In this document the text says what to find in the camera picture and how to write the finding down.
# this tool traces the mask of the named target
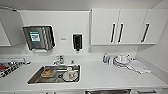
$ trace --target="faucet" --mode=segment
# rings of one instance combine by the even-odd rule
[[[63,58],[63,55],[59,55],[57,56],[59,61],[56,61],[54,62],[54,65],[61,65],[61,64],[64,64],[64,58]]]

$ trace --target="drawer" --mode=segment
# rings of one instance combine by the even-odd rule
[[[162,89],[132,89],[130,94],[161,94]]]

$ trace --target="backsplash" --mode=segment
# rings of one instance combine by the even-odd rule
[[[20,11],[24,26],[53,27],[56,46],[47,53],[29,51],[26,43],[12,47],[0,47],[3,56],[56,56],[89,54],[131,54],[135,55],[138,45],[91,46],[89,44],[89,11]],[[83,48],[79,53],[73,49],[73,34],[82,34]]]

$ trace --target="dish drying rack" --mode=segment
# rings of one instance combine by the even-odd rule
[[[25,62],[24,58],[0,58],[0,78],[6,77]]]

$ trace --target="towel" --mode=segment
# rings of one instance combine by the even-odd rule
[[[127,65],[127,68],[136,71],[140,74],[151,73],[150,69],[141,62],[139,62],[138,60],[131,60],[129,65]]]

